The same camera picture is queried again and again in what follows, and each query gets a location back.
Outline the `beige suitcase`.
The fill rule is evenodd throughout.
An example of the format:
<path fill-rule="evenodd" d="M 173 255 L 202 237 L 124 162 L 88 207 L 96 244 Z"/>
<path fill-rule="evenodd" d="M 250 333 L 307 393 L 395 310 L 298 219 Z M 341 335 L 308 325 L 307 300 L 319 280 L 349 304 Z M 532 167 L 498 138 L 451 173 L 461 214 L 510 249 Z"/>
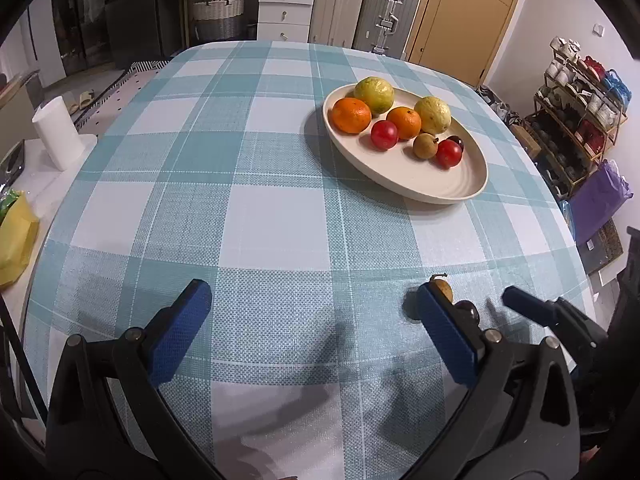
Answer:
<path fill-rule="evenodd" d="M 309 42 L 351 48 L 361 5 L 362 0 L 314 0 Z"/>

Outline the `black refrigerator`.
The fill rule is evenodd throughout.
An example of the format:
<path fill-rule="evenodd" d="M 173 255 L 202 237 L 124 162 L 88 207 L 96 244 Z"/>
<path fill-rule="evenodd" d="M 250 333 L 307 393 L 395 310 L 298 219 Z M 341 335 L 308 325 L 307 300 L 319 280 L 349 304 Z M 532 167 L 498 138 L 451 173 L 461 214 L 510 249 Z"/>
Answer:
<path fill-rule="evenodd" d="M 168 60 L 182 46 L 178 0 L 52 0 L 52 13 L 68 76 Z"/>

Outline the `yellow plastic bag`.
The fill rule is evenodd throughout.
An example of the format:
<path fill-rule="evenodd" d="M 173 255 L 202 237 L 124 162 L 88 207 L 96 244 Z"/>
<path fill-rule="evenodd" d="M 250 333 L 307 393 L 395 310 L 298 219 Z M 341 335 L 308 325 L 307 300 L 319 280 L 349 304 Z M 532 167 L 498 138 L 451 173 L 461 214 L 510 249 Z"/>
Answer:
<path fill-rule="evenodd" d="M 0 286 L 15 283 L 27 268 L 39 230 L 39 219 L 22 192 L 9 189 L 1 197 Z"/>

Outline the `dark purple plum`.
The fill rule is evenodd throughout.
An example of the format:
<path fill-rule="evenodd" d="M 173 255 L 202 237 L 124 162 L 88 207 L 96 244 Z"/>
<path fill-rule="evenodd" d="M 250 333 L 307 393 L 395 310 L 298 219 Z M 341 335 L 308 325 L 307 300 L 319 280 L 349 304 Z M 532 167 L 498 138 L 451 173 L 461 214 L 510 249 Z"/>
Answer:
<path fill-rule="evenodd" d="M 477 307 L 470 300 L 460 300 L 455 305 L 456 309 L 460 312 L 464 312 L 472 318 L 473 322 L 480 324 L 480 314 L 477 311 Z"/>
<path fill-rule="evenodd" d="M 460 138 L 460 136 L 448 136 L 448 138 L 446 140 L 454 142 L 455 144 L 457 144 L 457 146 L 460 148 L 460 152 L 461 153 L 464 151 L 464 143 L 463 143 L 462 139 Z"/>

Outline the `teal checked tablecloth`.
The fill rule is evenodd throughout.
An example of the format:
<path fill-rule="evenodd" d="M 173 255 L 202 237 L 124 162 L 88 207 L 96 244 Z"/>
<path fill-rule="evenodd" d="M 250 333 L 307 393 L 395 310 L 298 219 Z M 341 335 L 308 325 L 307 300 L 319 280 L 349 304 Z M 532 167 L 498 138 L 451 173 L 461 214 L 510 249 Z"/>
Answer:
<path fill-rule="evenodd" d="M 322 104 L 367 76 L 449 104 L 486 157 L 480 196 L 406 200 L 344 159 Z M 148 82 L 79 171 L 43 244 L 24 347 L 49 392 L 68 336 L 145 326 L 200 278 L 213 307 L 162 393 L 215 465 L 396 479 L 459 399 L 408 315 L 436 273 L 512 340 L 544 332 L 503 307 L 510 285 L 593 308 L 547 185 L 466 84 L 354 50 L 208 44 Z"/>

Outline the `cream round plate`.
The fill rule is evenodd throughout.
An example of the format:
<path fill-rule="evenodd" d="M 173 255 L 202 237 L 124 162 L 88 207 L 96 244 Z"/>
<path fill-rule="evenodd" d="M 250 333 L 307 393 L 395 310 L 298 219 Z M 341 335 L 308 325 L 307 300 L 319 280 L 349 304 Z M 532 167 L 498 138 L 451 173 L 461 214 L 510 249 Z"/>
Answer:
<path fill-rule="evenodd" d="M 370 128 L 358 134 L 344 133 L 334 126 L 330 113 L 334 104 L 350 98 L 353 84 L 333 90 L 324 99 L 322 117 L 334 146 L 356 169 L 388 190 L 430 204 L 454 204 L 480 195 L 488 182 L 488 165 L 477 136 L 457 120 L 439 133 L 438 140 L 458 136 L 464 145 L 461 162 L 446 169 L 436 159 L 422 160 L 413 154 L 411 140 L 400 141 L 387 151 L 376 148 Z"/>

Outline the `silver grey suitcase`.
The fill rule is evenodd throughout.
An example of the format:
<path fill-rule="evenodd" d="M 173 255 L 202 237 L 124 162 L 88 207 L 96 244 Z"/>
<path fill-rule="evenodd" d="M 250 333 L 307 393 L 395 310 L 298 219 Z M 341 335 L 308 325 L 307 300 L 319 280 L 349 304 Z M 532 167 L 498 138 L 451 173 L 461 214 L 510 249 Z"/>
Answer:
<path fill-rule="evenodd" d="M 362 0 L 352 48 L 401 58 L 419 0 Z"/>

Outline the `large yellow guava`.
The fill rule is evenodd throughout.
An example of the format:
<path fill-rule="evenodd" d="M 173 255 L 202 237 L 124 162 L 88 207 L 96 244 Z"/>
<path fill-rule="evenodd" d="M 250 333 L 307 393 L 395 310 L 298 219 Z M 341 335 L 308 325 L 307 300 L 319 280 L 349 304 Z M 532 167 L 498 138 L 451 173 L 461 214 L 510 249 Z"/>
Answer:
<path fill-rule="evenodd" d="M 413 109 L 421 118 L 421 130 L 431 134 L 444 133 L 451 125 L 449 105 L 436 96 L 424 96 Z"/>

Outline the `shelf rack with cups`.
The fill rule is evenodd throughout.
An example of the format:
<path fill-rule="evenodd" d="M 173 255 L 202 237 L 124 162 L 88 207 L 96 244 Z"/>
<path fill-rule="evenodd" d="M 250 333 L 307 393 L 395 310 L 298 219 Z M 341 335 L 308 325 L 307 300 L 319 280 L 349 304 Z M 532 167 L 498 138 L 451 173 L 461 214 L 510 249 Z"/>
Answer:
<path fill-rule="evenodd" d="M 556 200 L 567 200 L 605 162 L 628 120 L 632 92 L 612 68 L 573 39 L 550 41 L 552 59 L 523 127 L 541 148 L 535 157 Z"/>

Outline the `purple bag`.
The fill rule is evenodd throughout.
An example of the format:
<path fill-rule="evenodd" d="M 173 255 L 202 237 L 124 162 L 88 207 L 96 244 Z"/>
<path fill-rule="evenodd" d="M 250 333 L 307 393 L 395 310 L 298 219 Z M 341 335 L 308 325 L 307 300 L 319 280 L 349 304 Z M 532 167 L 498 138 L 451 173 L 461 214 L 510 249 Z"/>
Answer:
<path fill-rule="evenodd" d="M 576 244 L 590 240 L 632 196 L 616 162 L 605 159 L 570 199 Z"/>

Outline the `orange mandarin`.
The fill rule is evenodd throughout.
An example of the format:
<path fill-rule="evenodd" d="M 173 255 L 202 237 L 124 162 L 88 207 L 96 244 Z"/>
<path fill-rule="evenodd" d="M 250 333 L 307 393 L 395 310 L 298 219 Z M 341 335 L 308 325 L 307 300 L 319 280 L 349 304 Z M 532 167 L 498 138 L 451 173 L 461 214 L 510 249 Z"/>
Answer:
<path fill-rule="evenodd" d="M 346 134 L 359 134 L 372 122 L 372 114 L 367 104 L 356 98 L 337 100 L 329 112 L 331 124 Z"/>
<path fill-rule="evenodd" d="M 387 113 L 386 119 L 396 127 L 399 141 L 409 141 L 421 132 L 421 117 L 411 107 L 395 107 Z"/>

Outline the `white paper roll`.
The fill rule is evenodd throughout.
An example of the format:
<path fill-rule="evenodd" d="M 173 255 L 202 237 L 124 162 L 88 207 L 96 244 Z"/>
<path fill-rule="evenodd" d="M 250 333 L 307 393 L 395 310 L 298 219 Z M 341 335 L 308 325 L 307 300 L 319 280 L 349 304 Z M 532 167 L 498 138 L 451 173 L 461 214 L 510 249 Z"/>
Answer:
<path fill-rule="evenodd" d="M 70 168 L 85 151 L 62 96 L 39 107 L 32 116 L 32 124 L 58 170 Z"/>

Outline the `woven laundry basket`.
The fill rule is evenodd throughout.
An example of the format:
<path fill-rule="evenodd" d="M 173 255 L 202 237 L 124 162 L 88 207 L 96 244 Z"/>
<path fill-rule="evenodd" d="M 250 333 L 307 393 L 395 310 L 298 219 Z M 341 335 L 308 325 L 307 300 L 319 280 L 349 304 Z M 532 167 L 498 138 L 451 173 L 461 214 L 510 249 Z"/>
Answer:
<path fill-rule="evenodd" d="M 192 6 L 195 37 L 204 42 L 239 38 L 244 30 L 244 0 L 207 0 Z"/>

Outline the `wooden door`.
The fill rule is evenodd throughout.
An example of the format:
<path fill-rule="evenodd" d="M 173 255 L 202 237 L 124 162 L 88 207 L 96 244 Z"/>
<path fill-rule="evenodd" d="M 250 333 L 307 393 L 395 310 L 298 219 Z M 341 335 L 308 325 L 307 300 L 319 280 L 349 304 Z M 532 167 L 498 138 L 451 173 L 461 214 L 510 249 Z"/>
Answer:
<path fill-rule="evenodd" d="M 406 59 L 471 87 L 494 62 L 518 0 L 420 0 Z"/>

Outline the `red cherry tomato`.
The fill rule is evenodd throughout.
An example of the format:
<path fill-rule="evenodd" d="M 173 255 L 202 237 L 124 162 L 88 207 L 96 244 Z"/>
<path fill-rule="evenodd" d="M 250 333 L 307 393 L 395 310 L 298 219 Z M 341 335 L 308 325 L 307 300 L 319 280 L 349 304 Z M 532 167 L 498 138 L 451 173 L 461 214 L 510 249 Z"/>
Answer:
<path fill-rule="evenodd" d="M 397 127 L 389 120 L 379 120 L 372 126 L 370 138 L 378 150 L 388 151 L 398 142 Z"/>
<path fill-rule="evenodd" d="M 461 145 L 454 140 L 443 140 L 439 142 L 436 160 L 442 168 L 449 169 L 457 166 L 461 162 L 463 150 Z"/>

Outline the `brown longan fruit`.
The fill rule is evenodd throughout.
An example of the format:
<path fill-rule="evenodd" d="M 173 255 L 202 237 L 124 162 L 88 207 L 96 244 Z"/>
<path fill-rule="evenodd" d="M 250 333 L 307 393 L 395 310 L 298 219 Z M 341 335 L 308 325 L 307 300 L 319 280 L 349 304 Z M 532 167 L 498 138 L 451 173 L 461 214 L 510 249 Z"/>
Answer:
<path fill-rule="evenodd" d="M 420 133 L 413 139 L 413 155 L 421 160 L 432 159 L 438 150 L 438 139 L 431 133 Z"/>
<path fill-rule="evenodd" d="M 449 302 L 454 302 L 454 293 L 447 278 L 448 275 L 446 273 L 437 273 L 430 277 L 430 282 L 439 289 Z"/>

